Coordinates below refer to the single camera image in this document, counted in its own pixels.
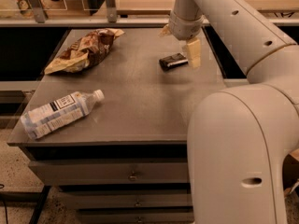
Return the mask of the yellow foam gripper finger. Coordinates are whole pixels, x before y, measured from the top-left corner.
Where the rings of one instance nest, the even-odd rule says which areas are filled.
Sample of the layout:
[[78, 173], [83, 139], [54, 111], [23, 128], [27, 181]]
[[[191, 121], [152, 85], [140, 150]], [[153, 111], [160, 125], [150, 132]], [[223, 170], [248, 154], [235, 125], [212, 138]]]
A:
[[171, 32], [169, 30], [169, 25], [165, 25], [162, 30], [159, 33], [159, 37], [164, 37], [164, 36], [168, 36], [171, 35]]
[[201, 42], [194, 37], [186, 42], [183, 51], [188, 60], [188, 64], [192, 68], [197, 68], [201, 64]]

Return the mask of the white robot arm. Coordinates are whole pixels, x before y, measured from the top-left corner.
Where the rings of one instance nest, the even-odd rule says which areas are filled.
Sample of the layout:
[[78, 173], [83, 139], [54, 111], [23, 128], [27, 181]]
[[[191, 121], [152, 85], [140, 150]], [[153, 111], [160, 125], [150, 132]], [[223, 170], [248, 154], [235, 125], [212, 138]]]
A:
[[299, 142], [298, 46], [244, 0], [176, 0], [165, 30], [197, 66], [209, 21], [247, 84], [217, 91], [191, 116], [194, 224], [287, 224], [283, 162]]

